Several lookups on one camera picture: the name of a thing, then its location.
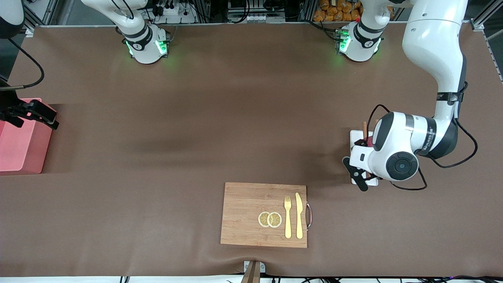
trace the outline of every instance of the pink container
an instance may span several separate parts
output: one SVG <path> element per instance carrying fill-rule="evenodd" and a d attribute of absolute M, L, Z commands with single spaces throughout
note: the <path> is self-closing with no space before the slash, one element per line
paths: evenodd
<path fill-rule="evenodd" d="M 30 102 L 40 98 L 23 99 Z M 21 128 L 0 121 L 0 176 L 40 174 L 52 129 L 35 121 L 25 120 Z"/>

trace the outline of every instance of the fork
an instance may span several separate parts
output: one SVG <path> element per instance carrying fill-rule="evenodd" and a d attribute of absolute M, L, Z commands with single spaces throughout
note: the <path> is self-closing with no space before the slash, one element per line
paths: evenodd
<path fill-rule="evenodd" d="M 292 238 L 292 226 L 290 224 L 290 209 L 292 208 L 292 201 L 289 196 L 285 196 L 285 210 L 286 210 L 286 223 L 285 223 L 285 237 Z"/>

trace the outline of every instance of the brown tablecloth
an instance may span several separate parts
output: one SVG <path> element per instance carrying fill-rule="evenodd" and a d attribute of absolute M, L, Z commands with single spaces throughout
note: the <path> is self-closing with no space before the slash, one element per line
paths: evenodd
<path fill-rule="evenodd" d="M 460 34 L 473 160 L 420 159 L 419 192 L 349 184 L 349 130 L 376 104 L 434 113 L 437 84 L 403 54 L 404 27 L 355 63 L 309 25 L 184 26 L 152 65 L 113 28 L 37 28 L 23 47 L 46 78 L 18 95 L 61 126 L 43 174 L 0 177 L 0 275 L 208 275 L 256 259 L 283 276 L 502 276 L 503 86 L 482 33 Z M 37 77 L 20 55 L 10 83 Z M 442 163 L 471 151 L 461 134 Z M 224 182 L 307 185 L 308 248 L 219 244 Z"/>

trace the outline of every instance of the lemon slice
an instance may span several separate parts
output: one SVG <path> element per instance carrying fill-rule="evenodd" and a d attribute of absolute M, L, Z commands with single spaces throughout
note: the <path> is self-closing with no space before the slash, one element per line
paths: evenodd
<path fill-rule="evenodd" d="M 269 217 L 269 212 L 263 211 L 259 214 L 259 224 L 260 226 L 266 228 L 269 227 L 269 223 L 267 222 L 267 218 Z"/>
<path fill-rule="evenodd" d="M 270 213 L 267 217 L 267 224 L 271 228 L 277 228 L 281 225 L 281 215 L 277 212 Z"/>

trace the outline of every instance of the gold knife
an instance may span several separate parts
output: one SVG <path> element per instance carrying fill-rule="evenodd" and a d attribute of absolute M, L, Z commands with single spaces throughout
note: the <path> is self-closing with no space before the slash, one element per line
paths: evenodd
<path fill-rule="evenodd" d="M 298 192 L 295 193 L 295 198 L 297 200 L 295 204 L 295 206 L 297 207 L 297 239 L 302 239 L 302 218 L 300 217 L 300 214 L 302 213 L 304 207 L 302 205 L 302 200 L 300 199 L 300 194 Z"/>

